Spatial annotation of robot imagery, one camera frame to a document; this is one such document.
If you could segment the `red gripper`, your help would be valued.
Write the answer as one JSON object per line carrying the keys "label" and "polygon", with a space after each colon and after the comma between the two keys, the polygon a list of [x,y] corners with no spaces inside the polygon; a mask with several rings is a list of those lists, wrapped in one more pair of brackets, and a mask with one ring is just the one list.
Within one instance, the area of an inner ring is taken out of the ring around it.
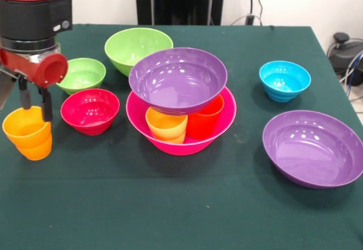
{"label": "red gripper", "polygon": [[24,109],[28,110],[32,106],[27,87],[28,81],[39,86],[38,91],[42,96],[43,120],[51,122],[53,120],[52,98],[47,87],[60,83],[65,77],[68,69],[65,56],[53,51],[29,55],[1,49],[1,63],[15,74],[22,75],[18,79],[18,85],[20,101]]}

